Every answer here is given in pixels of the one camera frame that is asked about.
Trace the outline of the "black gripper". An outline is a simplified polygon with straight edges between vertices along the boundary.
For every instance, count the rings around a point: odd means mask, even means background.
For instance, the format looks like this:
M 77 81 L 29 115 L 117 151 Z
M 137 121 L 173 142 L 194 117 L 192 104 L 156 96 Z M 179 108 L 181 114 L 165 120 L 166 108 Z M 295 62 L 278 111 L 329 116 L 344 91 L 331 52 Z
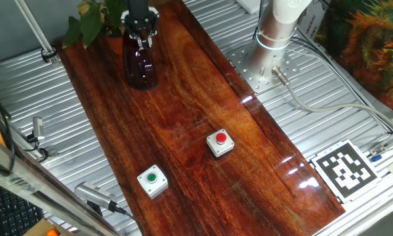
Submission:
M 153 45 L 153 37 L 157 34 L 159 24 L 159 13 L 149 11 L 149 0 L 127 0 L 128 10 L 121 14 L 121 23 L 129 34 L 130 39 L 134 39 L 138 44 L 138 49 L 143 49 L 140 37 L 140 29 L 147 28 L 148 46 Z

